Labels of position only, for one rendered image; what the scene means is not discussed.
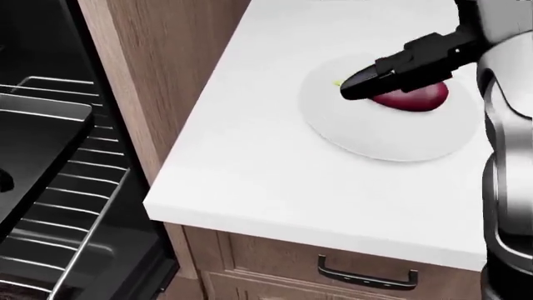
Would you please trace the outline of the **black baking tray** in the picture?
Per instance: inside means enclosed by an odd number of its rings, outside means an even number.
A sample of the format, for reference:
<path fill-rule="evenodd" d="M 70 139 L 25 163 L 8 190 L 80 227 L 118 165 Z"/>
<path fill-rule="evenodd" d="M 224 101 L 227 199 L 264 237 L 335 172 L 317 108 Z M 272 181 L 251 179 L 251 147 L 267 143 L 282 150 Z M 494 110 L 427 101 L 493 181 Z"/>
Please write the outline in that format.
<path fill-rule="evenodd" d="M 37 201 L 94 124 L 92 107 L 0 94 L 0 243 Z"/>

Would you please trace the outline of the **wooden cabinet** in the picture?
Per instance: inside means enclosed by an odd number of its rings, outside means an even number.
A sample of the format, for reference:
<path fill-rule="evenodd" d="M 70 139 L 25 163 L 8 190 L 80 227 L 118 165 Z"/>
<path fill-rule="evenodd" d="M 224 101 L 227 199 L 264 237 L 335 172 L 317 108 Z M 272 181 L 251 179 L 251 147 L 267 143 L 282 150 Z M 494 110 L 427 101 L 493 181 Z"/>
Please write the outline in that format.
<path fill-rule="evenodd" d="M 304 122 L 304 77 L 456 21 L 453 0 L 77 0 L 184 266 L 161 300 L 404 300 L 225 267 L 217 232 L 480 272 L 484 129 L 381 162 Z"/>

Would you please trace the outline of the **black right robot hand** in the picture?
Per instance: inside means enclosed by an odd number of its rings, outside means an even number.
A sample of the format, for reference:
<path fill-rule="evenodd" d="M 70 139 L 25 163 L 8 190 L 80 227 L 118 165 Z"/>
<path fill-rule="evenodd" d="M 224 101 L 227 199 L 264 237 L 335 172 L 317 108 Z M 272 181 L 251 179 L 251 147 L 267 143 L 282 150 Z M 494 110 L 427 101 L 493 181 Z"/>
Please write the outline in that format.
<path fill-rule="evenodd" d="M 459 67 L 476 62 L 489 49 L 480 27 L 461 24 L 450 34 L 427 34 L 401 52 L 377 59 L 340 87 L 347 100 L 373 98 L 401 90 L 408 93 L 445 81 Z"/>

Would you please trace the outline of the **white round plate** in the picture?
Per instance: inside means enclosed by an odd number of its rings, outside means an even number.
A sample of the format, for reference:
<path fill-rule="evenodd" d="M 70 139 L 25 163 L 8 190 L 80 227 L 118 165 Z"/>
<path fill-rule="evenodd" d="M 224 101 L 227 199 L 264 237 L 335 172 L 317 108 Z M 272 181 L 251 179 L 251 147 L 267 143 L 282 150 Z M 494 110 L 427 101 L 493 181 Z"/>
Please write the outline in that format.
<path fill-rule="evenodd" d="M 320 137 L 348 152 L 391 162 L 441 158 L 471 141 L 482 124 L 482 105 L 457 77 L 435 87 L 431 97 L 444 102 L 429 112 L 343 99 L 340 84 L 371 60 L 366 53 L 336 57 L 304 77 L 298 108 Z"/>

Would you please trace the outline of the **black oven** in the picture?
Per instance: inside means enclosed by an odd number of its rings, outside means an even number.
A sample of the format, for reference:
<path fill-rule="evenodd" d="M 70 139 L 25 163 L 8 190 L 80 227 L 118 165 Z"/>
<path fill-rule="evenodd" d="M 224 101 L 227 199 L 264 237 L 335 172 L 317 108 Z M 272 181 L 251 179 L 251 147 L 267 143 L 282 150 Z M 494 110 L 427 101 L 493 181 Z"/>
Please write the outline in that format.
<path fill-rule="evenodd" d="M 0 0 L 0 300 L 158 300 L 179 269 L 77 0 Z"/>

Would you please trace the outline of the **wooden drawer front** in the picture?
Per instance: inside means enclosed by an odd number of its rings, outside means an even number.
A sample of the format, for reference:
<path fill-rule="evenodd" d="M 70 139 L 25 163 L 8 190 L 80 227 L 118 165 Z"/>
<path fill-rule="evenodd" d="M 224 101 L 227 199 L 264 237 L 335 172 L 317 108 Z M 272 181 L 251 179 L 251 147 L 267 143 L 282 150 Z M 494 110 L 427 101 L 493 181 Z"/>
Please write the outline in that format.
<path fill-rule="evenodd" d="M 229 270 L 404 300 L 481 300 L 481 275 L 452 267 L 217 232 Z"/>

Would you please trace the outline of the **red eggplant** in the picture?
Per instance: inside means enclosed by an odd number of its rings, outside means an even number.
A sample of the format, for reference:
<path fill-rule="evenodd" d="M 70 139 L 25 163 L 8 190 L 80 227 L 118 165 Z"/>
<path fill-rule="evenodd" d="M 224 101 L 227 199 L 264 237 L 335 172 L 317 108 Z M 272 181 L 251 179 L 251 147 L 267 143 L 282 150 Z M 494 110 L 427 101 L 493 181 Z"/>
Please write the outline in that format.
<path fill-rule="evenodd" d="M 371 100 L 384 107 L 404 112 L 429 112 L 440 107 L 448 95 L 448 87 L 443 82 L 439 82 L 412 92 L 396 90 L 372 97 Z"/>

